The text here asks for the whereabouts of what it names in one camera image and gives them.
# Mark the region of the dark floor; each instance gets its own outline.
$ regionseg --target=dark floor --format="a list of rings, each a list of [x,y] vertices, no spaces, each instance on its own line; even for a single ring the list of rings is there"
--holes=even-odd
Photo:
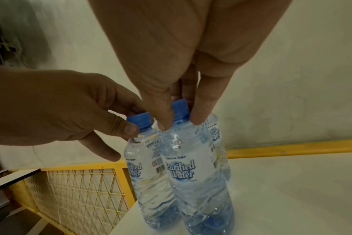
[[[9,206],[0,209],[0,235],[26,235],[36,223],[42,219],[39,215],[27,209],[6,218],[6,216],[16,208],[17,206],[15,204],[10,204]],[[63,232],[53,225],[47,224],[40,233],[34,233],[33,235],[38,234],[63,235]]]

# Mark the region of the blue bottle cap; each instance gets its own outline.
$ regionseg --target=blue bottle cap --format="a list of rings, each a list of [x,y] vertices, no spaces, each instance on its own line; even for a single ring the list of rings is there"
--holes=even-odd
[[[140,113],[127,118],[128,122],[136,124],[140,132],[152,126],[152,118],[149,113]]]
[[[180,99],[172,102],[172,108],[175,115],[175,121],[179,119],[189,119],[190,112],[186,99]]]

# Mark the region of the white floor line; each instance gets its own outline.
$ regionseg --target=white floor line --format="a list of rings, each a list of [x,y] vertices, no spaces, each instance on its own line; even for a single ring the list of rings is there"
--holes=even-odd
[[[17,209],[15,209],[15,210],[13,210],[13,211],[11,211],[10,212],[10,214],[7,216],[7,217],[9,217],[9,216],[11,216],[11,215],[14,215],[14,214],[16,214],[16,213],[19,213],[20,211],[23,211],[23,210],[25,210],[26,208],[25,207],[19,207],[19,208],[17,208]]]
[[[38,235],[46,227],[48,222],[44,219],[40,219],[36,225],[26,235]]]

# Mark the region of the gray wall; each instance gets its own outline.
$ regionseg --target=gray wall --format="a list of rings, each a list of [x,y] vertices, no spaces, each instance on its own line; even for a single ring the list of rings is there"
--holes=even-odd
[[[86,1],[17,2],[0,1],[0,24],[21,40],[27,66],[98,72],[136,92]],[[352,138],[352,0],[295,0],[214,112],[228,148]],[[76,142],[35,153],[0,146],[8,168],[100,161]]]

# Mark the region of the white label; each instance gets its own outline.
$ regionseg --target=white label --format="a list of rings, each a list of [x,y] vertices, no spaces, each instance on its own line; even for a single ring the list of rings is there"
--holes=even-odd
[[[144,156],[126,158],[128,172],[130,173],[132,180],[151,179],[166,169],[159,154],[159,143],[160,141],[158,137],[149,139],[145,142],[147,153],[140,153],[144,154]],[[146,158],[147,154],[153,154],[152,158]]]
[[[215,147],[212,142],[183,156],[162,156],[170,180],[178,183],[202,182],[218,167]]]
[[[219,125],[217,123],[210,125],[206,122],[206,127],[207,127],[207,130],[209,130],[209,132],[211,133],[212,139],[214,140],[214,143],[220,142],[221,141],[221,132],[220,132]]]

